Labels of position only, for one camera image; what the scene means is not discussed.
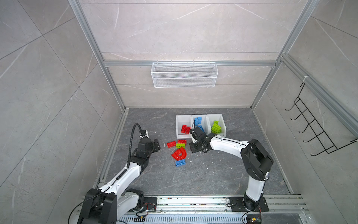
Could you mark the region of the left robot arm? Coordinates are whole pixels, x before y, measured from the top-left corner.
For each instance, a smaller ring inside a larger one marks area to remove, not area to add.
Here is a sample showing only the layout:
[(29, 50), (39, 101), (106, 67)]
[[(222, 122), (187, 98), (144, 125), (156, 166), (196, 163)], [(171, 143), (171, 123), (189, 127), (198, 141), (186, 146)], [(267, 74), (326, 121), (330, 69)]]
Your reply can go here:
[(144, 205), (144, 194), (140, 190), (127, 189), (142, 174), (152, 153), (160, 150), (157, 139), (147, 137), (139, 141), (138, 148), (129, 167), (99, 189), (90, 189), (82, 203), (79, 224), (115, 224), (129, 210), (140, 210)]

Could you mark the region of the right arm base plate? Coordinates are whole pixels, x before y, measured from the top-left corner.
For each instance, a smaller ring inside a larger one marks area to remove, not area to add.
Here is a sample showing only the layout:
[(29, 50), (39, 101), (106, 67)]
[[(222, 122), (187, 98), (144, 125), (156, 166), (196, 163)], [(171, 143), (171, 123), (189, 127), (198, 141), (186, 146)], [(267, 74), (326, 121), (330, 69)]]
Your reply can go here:
[(230, 197), (227, 204), (233, 212), (247, 212), (247, 211), (269, 211), (266, 199), (261, 197), (257, 202), (253, 202), (250, 198), (245, 197)]

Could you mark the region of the white three-compartment bin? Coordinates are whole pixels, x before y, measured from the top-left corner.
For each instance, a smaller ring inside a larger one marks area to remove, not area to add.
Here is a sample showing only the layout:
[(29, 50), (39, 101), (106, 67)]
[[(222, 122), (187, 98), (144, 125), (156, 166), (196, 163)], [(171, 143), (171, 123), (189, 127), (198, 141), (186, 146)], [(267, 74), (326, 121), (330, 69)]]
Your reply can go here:
[(187, 127), (196, 127), (194, 123), (194, 119), (197, 117), (202, 117), (201, 126), (204, 129), (206, 134), (211, 133), (212, 126), (215, 121), (218, 121), (218, 125), (221, 127), (220, 136), (226, 137), (226, 125), (223, 119), (222, 114), (192, 114), (192, 115), (177, 115), (176, 116), (176, 136), (177, 139), (190, 139), (189, 134), (182, 133), (182, 126), (185, 125)]

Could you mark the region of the green lego brick bottom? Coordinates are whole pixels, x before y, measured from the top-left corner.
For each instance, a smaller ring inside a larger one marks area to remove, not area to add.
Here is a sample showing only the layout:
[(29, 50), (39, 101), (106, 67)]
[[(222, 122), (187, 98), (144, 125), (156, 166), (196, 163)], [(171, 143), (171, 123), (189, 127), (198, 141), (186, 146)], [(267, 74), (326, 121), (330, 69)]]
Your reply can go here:
[(215, 120), (212, 127), (211, 127), (211, 132), (212, 133), (221, 133), (222, 132), (222, 127), (219, 125), (219, 121)]

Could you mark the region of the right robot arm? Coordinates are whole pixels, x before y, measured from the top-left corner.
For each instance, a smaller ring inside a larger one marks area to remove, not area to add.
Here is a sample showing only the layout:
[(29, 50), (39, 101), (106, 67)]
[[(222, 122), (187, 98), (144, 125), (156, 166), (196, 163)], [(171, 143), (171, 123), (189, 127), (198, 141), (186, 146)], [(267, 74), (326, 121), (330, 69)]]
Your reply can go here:
[(243, 203), (247, 210), (255, 209), (261, 198), (269, 172), (274, 163), (273, 158), (262, 146), (252, 139), (250, 141), (232, 140), (215, 133), (205, 134), (199, 127), (189, 131), (192, 142), (189, 144), (192, 153), (207, 153), (210, 150), (222, 151), (234, 155), (244, 164), (249, 175), (249, 183), (244, 194)]

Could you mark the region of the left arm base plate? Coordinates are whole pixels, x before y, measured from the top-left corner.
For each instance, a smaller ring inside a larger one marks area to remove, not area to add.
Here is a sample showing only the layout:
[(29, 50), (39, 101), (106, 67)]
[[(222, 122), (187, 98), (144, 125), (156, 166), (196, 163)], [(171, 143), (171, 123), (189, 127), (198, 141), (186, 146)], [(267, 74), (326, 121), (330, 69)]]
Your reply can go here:
[(136, 208), (132, 209), (134, 212), (152, 212), (157, 209), (157, 197), (144, 197), (139, 200), (139, 204)]

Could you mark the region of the green lego brick top pile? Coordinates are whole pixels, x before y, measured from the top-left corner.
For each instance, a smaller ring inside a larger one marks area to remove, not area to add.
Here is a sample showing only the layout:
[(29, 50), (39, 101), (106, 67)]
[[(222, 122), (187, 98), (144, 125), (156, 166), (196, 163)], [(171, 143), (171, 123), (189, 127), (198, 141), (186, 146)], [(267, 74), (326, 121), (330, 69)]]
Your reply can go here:
[(185, 148), (186, 147), (186, 144), (185, 143), (177, 143), (176, 144), (176, 148), (179, 149), (179, 148)]

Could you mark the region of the red arch lego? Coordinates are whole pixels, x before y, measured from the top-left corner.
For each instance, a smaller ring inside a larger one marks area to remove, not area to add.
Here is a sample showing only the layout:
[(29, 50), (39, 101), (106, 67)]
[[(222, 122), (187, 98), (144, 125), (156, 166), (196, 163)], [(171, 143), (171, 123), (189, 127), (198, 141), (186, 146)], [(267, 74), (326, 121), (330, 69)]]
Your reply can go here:
[(173, 154), (172, 157), (176, 160), (176, 161), (180, 161), (185, 159), (187, 156), (186, 150), (181, 147), (179, 149), (177, 149)]

